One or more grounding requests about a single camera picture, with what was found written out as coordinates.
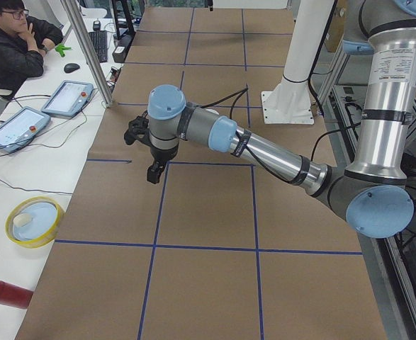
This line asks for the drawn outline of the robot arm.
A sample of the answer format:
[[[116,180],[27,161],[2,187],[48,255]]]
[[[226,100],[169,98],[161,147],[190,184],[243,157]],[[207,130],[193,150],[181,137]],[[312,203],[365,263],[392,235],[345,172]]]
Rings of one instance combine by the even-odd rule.
[[[416,231],[416,196],[405,190],[400,164],[416,94],[416,1],[351,1],[345,35],[373,53],[354,161],[345,169],[316,164],[186,101],[161,85],[150,92],[149,145],[157,183],[179,142],[189,140],[262,166],[317,198],[353,230],[370,238]]]

